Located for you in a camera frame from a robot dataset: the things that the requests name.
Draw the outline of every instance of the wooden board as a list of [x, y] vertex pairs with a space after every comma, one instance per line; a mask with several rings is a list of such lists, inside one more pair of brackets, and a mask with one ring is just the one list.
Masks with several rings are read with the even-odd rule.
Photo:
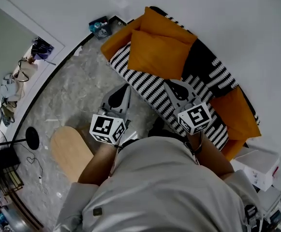
[[89, 147], [76, 129], [64, 126], [53, 133], [50, 141], [52, 155], [71, 182], [77, 182], [93, 158]]

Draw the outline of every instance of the fan stand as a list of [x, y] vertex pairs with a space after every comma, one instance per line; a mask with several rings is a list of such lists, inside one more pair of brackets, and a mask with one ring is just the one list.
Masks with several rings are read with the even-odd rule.
[[20, 142], [27, 142], [28, 146], [32, 150], [36, 150], [39, 147], [39, 136], [38, 132], [34, 127], [28, 127], [26, 132], [25, 132], [25, 139], [19, 139], [19, 140], [14, 140], [14, 141], [9, 141], [5, 143], [0, 143], [0, 145], [13, 145], [15, 143], [20, 143]]

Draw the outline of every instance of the gray tile floor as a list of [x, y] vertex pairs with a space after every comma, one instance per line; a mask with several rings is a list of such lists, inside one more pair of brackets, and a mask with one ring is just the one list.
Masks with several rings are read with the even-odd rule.
[[[113, 31], [120, 27], [116, 22], [112, 24]], [[52, 133], [61, 126], [80, 128], [90, 123], [103, 95], [124, 83], [107, 65], [107, 60], [100, 52], [105, 41], [106, 39], [98, 41], [95, 37], [92, 38], [83, 46], [79, 56], [73, 56], [66, 62], [33, 105], [17, 136], [17, 139], [24, 138], [25, 130], [29, 126], [33, 126], [40, 136], [40, 146], [34, 154], [43, 168], [44, 189], [39, 184], [41, 169], [38, 162], [30, 164], [27, 157], [32, 157], [32, 154], [21, 145], [16, 145], [16, 152], [21, 160], [17, 172], [25, 184], [17, 194], [45, 226], [45, 231], [54, 228], [70, 187], [66, 176], [52, 158]], [[157, 114], [134, 90], [128, 116], [132, 120], [131, 125], [141, 137], [147, 136], [157, 118]], [[89, 148], [95, 151], [96, 141], [88, 133], [86, 139]]]

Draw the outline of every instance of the black fan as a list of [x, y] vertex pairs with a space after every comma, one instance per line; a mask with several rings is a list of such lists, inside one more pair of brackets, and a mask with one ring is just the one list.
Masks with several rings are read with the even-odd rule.
[[6, 140], [5, 135], [1, 132], [0, 130], [0, 150], [3, 148], [8, 148], [8, 145], [12, 145], [15, 143], [19, 142], [24, 142], [27, 141], [28, 146], [32, 150], [36, 150], [39, 147], [39, 136], [35, 128], [33, 127], [28, 127], [26, 132], [25, 132], [25, 139], [20, 139], [20, 140], [14, 140], [8, 142]]

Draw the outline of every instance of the orange cushion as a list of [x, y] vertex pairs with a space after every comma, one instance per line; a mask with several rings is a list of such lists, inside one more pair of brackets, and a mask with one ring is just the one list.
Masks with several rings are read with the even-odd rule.
[[244, 140], [228, 140], [221, 150], [222, 154], [230, 161], [239, 153], [246, 140], [247, 138]]
[[128, 69], [180, 80], [189, 50], [178, 40], [133, 30]]
[[190, 47], [197, 39], [195, 35], [187, 32], [176, 23], [148, 7], [145, 8], [145, 14], [141, 21], [140, 30], [149, 34], [179, 40]]
[[132, 30], [140, 29], [142, 17], [143, 15], [132, 21], [130, 24], [126, 25], [120, 31], [112, 35], [110, 39], [102, 45], [101, 52], [104, 54], [108, 61], [121, 47], [125, 46], [128, 42], [131, 41]]
[[213, 99], [210, 104], [227, 125], [229, 139], [246, 140], [261, 136], [240, 87], [236, 87], [225, 96]]

